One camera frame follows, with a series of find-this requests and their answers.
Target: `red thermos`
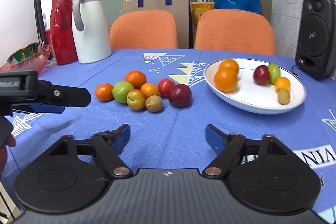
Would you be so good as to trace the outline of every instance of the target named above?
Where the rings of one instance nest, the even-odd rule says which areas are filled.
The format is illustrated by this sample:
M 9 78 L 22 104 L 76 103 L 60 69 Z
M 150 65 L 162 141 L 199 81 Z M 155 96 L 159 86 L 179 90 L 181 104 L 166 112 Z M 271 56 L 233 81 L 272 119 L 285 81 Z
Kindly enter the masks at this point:
M 72 34 L 71 0 L 51 0 L 50 38 L 58 65 L 78 60 Z

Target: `plate rim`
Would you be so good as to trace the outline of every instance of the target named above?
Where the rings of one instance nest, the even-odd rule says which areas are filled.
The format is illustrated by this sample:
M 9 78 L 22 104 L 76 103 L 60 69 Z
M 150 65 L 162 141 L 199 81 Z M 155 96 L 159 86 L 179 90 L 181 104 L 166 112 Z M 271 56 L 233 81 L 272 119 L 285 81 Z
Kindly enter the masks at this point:
M 252 59 L 252 58 L 232 58 L 232 59 L 233 59 L 233 60 L 252 60 L 252 61 L 259 61 L 259 62 L 262 62 L 262 63 L 268 63 L 268 64 L 270 64 L 269 62 L 265 62 L 265 61 L 261 61 L 261 60 L 257 60 L 257 59 Z M 301 105 L 301 104 L 306 100 L 306 97 L 307 97 L 307 91 L 306 91 L 306 88 L 305 88 L 304 84 L 302 83 L 302 81 L 301 81 L 300 79 L 298 79 L 293 73 L 291 73 L 290 71 L 288 71 L 288 70 L 286 70 L 286 69 L 284 69 L 284 68 L 282 68 L 282 67 L 279 67 L 279 68 L 282 69 L 282 70 L 284 70 L 284 71 L 286 71 L 286 72 L 288 72 L 289 74 L 293 75 L 293 77 L 295 77 L 295 79 L 298 80 L 299 83 L 300 83 L 300 84 L 302 85 L 302 87 L 303 87 L 303 91 L 304 91 L 304 92 L 303 92 L 303 97 L 302 97 L 302 99 L 301 99 L 297 104 L 295 104 L 295 105 L 291 105 L 291 106 L 288 106 L 288 105 L 287 105 L 287 106 L 284 106 L 284 107 L 282 107 L 282 108 L 278 108 L 278 107 L 261 107 L 261 106 L 257 106 L 257 105 L 252 105 L 252 104 L 249 104 L 249 103 L 245 103 L 245 102 L 243 102 L 243 101 L 240 101 L 240 100 L 237 100 L 237 99 L 235 99 L 235 98 L 233 98 L 233 97 L 230 97 L 230 96 L 226 95 L 224 92 L 218 90 L 215 86 L 213 86 L 213 85 L 208 81 L 208 79 L 207 79 L 207 77 L 206 77 L 206 71 L 207 71 L 207 69 L 209 68 L 209 66 L 211 66 L 211 65 L 214 64 L 214 63 L 217 63 L 217 62 L 220 62 L 220 61 L 224 61 L 224 60 L 225 60 L 225 59 L 217 60 L 217 61 L 214 61 L 214 62 L 208 64 L 208 65 L 206 66 L 206 68 L 204 69 L 204 71 L 203 71 L 203 76 L 204 76 L 205 81 L 207 82 L 207 84 L 208 84 L 210 87 L 212 87 L 213 89 L 215 89 L 216 91 L 218 91 L 219 93 L 221 93 L 222 95 L 224 95 L 226 98 L 229 98 L 230 100 L 233 100 L 233 101 L 235 101 L 235 102 L 237 102 L 237 103 L 245 104 L 245 105 L 247 105 L 247 106 L 251 106 L 251 107 L 259 108 L 259 109 L 279 110 L 279 111 L 281 111 L 281 110 L 288 110 L 288 109 L 294 109 L 294 108 L 298 107 L 299 105 Z

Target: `pink glass bowl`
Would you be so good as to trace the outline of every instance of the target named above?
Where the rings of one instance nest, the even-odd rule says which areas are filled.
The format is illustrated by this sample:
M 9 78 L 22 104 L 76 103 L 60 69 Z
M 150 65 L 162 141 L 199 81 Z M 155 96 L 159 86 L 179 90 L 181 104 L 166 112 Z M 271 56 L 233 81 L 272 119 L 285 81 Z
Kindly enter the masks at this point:
M 50 51 L 51 45 L 42 46 L 33 56 L 28 57 L 17 64 L 6 63 L 0 68 L 0 71 L 34 70 L 40 74 L 48 62 Z

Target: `yellow snack bag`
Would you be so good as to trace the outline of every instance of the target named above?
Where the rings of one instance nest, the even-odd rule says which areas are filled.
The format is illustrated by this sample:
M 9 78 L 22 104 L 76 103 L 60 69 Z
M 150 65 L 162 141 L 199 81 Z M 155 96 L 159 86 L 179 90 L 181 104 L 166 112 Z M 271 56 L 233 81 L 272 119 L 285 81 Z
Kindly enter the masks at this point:
M 192 14 L 193 14 L 193 20 L 194 24 L 197 26 L 197 23 L 201 16 L 209 10 L 213 9 L 212 3 L 197 3 L 197 4 L 191 4 Z

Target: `blue bag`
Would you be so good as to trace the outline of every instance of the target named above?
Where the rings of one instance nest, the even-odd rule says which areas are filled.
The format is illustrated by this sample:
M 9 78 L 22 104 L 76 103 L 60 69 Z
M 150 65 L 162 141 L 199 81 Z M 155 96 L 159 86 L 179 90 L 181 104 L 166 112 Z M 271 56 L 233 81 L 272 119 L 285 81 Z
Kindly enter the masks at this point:
M 260 0 L 215 0 L 214 9 L 239 9 L 260 13 Z

